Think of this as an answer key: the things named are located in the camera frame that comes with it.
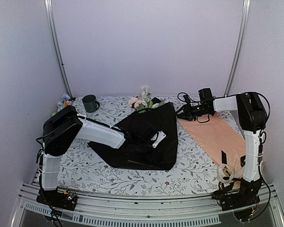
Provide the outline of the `black wrapping paper sheet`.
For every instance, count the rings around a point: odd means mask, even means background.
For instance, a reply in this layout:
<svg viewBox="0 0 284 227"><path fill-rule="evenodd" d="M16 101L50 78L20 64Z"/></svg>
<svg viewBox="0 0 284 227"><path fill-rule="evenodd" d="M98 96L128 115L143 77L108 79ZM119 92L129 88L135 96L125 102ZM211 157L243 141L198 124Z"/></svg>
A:
<svg viewBox="0 0 284 227"><path fill-rule="evenodd" d="M109 166L132 170L171 170L178 151L177 118L172 102L146 112L134 112L115 125L125 131L118 148L89 142Z"/></svg>

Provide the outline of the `white rose long stem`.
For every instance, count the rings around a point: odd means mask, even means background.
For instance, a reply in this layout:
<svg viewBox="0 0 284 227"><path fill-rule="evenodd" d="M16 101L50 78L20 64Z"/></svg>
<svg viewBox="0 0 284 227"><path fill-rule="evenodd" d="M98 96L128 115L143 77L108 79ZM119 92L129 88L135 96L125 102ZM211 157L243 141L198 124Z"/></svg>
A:
<svg viewBox="0 0 284 227"><path fill-rule="evenodd" d="M146 112L146 108L148 106L147 102L143 99L139 99L137 97L132 97L128 104L131 108L133 108L138 113L144 113Z"/></svg>

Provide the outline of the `small white flower stem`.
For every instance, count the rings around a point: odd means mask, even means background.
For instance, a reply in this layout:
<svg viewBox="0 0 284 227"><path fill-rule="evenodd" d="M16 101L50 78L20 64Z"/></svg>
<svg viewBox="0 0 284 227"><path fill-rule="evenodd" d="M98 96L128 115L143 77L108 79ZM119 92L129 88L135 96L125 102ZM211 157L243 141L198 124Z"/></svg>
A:
<svg viewBox="0 0 284 227"><path fill-rule="evenodd" d="M141 86L141 97L146 102L148 108L152 108L152 101L150 98L150 87L148 85Z"/></svg>

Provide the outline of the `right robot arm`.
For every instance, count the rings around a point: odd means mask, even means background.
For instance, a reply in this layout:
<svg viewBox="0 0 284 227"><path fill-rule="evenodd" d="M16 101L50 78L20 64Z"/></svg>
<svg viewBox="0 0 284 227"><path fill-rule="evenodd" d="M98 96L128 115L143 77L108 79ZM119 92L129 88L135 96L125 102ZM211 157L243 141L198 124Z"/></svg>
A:
<svg viewBox="0 0 284 227"><path fill-rule="evenodd" d="M200 101L185 94L184 105L177 109L178 122L203 151L218 165L218 178L224 168L229 180L252 184L258 181L262 162L262 134L268 114L261 102L262 95L246 92L225 97L213 97L210 89L199 92ZM218 113L236 112L241 134L238 134Z"/></svg>

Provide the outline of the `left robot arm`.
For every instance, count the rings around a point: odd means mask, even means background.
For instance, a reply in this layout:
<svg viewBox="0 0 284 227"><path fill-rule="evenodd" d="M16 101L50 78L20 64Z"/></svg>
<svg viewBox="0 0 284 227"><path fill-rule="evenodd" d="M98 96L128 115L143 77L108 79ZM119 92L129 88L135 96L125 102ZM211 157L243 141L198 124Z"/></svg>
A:
<svg viewBox="0 0 284 227"><path fill-rule="evenodd" d="M136 150L149 151L156 148L166 134L153 127L145 131L126 131L87 118L69 105L44 123L42 142L42 164L40 187L42 197L50 204L57 205L61 195L56 191L59 165L63 155L75 139L84 139L119 149L132 145Z"/></svg>

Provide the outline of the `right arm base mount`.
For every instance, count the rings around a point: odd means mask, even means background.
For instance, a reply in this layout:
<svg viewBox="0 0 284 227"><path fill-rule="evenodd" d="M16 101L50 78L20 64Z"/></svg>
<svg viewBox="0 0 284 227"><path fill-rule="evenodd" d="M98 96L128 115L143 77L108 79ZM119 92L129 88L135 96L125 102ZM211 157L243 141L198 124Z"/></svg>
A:
<svg viewBox="0 0 284 227"><path fill-rule="evenodd" d="M235 210L234 217L239 222L250 222L259 211L260 198L258 191L251 190L238 193L224 193L217 199L223 211Z"/></svg>

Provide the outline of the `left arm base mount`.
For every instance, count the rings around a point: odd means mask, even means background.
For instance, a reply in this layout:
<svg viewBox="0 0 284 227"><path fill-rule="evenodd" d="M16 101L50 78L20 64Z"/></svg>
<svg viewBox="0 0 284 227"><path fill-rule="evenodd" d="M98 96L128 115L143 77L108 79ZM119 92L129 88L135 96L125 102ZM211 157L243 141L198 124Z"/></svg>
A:
<svg viewBox="0 0 284 227"><path fill-rule="evenodd" d="M74 211L77 199L77 194L70 190L58 192L57 190L44 191L40 189L36 201L53 208Z"/></svg>

